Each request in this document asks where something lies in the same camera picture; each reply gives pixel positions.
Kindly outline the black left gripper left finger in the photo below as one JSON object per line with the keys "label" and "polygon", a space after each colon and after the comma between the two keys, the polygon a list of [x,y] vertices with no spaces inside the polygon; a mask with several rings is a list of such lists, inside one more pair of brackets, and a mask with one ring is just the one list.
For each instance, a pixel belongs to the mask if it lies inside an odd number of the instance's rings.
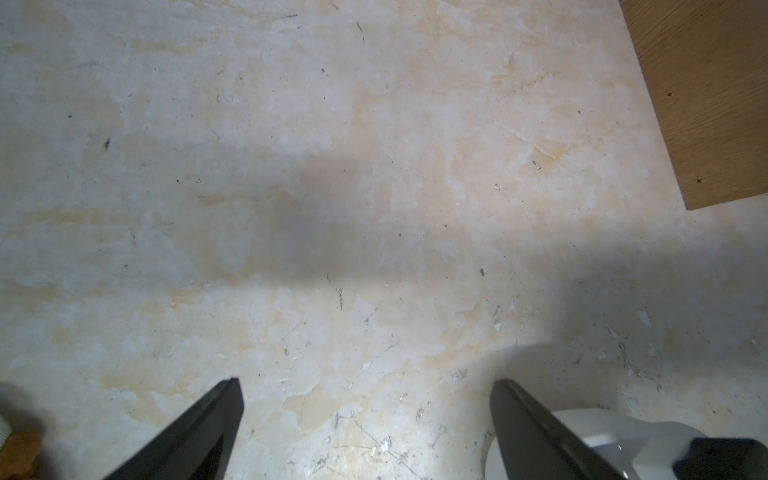
{"label": "black left gripper left finger", "polygon": [[243,412],[240,381],[223,380],[107,477],[221,480]]}

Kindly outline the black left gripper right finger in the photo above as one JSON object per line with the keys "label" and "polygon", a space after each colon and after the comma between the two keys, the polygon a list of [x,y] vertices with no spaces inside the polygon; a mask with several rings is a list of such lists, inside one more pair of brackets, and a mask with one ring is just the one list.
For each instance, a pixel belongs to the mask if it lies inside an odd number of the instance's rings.
{"label": "black left gripper right finger", "polygon": [[489,406],[508,479],[623,477],[517,382],[495,381]]}

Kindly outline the wooden shelf cabinet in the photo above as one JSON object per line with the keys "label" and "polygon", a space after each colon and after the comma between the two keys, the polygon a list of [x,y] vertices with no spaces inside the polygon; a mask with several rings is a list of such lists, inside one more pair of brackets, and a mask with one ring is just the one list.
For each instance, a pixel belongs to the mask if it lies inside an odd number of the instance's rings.
{"label": "wooden shelf cabinet", "polygon": [[766,193],[766,2],[621,9],[686,208]]}

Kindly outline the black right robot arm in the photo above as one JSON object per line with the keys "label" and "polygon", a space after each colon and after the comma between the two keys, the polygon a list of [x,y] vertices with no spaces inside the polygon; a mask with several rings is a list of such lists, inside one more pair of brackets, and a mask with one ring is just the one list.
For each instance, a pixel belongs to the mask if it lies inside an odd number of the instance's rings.
{"label": "black right robot arm", "polygon": [[677,422],[646,422],[604,409],[552,417],[624,479],[765,479],[767,447],[748,438],[706,437]]}

